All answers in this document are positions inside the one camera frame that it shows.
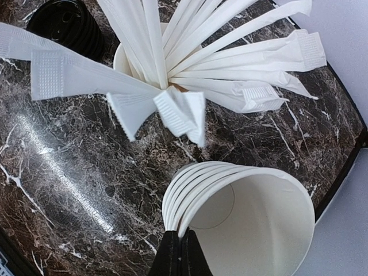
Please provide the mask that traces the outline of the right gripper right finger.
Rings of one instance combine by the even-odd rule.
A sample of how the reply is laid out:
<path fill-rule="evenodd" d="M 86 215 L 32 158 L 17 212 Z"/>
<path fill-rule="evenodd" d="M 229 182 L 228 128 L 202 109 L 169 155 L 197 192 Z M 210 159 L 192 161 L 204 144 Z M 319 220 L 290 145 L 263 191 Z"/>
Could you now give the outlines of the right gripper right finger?
<path fill-rule="evenodd" d="M 190 228 L 181 240 L 181 275 L 213 276 L 197 235 Z"/>

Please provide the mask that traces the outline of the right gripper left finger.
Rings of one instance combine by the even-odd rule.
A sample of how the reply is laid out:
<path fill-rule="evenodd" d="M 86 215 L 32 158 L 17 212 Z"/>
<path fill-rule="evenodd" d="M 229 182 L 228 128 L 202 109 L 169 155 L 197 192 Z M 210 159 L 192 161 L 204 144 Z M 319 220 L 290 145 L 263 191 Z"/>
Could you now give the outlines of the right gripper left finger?
<path fill-rule="evenodd" d="M 179 251 L 181 244 L 176 231 L 166 231 L 160 242 L 148 276 L 179 275 Z"/>

